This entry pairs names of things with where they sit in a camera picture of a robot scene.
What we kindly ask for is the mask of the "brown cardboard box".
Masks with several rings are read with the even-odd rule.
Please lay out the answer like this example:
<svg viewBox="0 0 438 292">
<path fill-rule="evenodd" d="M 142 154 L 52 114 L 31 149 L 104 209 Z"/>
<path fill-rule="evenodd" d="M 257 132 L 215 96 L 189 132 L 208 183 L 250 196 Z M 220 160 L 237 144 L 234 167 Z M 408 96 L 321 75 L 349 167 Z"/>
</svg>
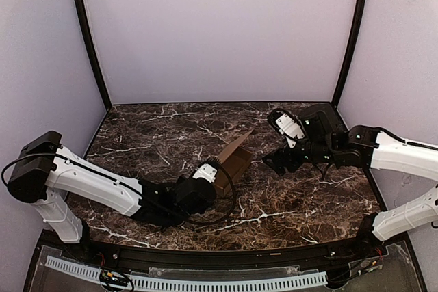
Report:
<svg viewBox="0 0 438 292">
<path fill-rule="evenodd" d="M 245 134 L 239 136 L 236 140 L 233 140 L 218 155 L 222 167 L 227 171 L 235 185 L 241 179 L 243 173 L 245 173 L 253 160 L 252 152 L 242 147 L 242 144 L 252 132 L 253 130 L 251 129 Z M 214 187 L 219 197 L 225 197 L 231 192 L 229 180 L 222 170 L 219 170 L 216 175 Z"/>
</svg>

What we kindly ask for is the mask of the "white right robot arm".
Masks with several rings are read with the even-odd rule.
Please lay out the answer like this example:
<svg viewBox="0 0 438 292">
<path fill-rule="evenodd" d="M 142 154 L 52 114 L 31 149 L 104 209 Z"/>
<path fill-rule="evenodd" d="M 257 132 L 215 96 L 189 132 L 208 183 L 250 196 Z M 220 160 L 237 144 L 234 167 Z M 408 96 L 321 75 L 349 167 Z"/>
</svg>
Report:
<svg viewBox="0 0 438 292">
<path fill-rule="evenodd" d="M 404 139 L 383 127 L 356 125 L 346 129 L 330 105 L 312 105 L 295 116 L 276 108 L 268 123 L 285 143 L 263 157 L 279 176 L 303 164 L 317 168 L 356 167 L 392 170 L 437 180 L 437 146 Z M 392 237 L 437 221 L 437 188 L 395 209 L 367 215 L 357 239 L 382 243 Z"/>
</svg>

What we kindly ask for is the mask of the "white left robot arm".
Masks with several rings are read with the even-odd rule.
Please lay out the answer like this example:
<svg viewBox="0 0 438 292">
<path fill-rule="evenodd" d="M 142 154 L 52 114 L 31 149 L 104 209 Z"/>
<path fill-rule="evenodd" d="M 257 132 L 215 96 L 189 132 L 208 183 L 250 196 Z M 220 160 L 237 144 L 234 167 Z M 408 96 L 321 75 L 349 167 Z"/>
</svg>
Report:
<svg viewBox="0 0 438 292">
<path fill-rule="evenodd" d="M 62 145 L 61 138 L 48 131 L 25 145 L 18 159 L 6 165 L 12 173 L 3 183 L 11 196 L 32 205 L 66 244 L 85 241 L 88 229 L 58 194 L 60 190 L 162 228 L 204 213 L 217 197 L 216 160 L 200 164 L 189 177 L 174 183 L 152 183 L 93 165 Z"/>
</svg>

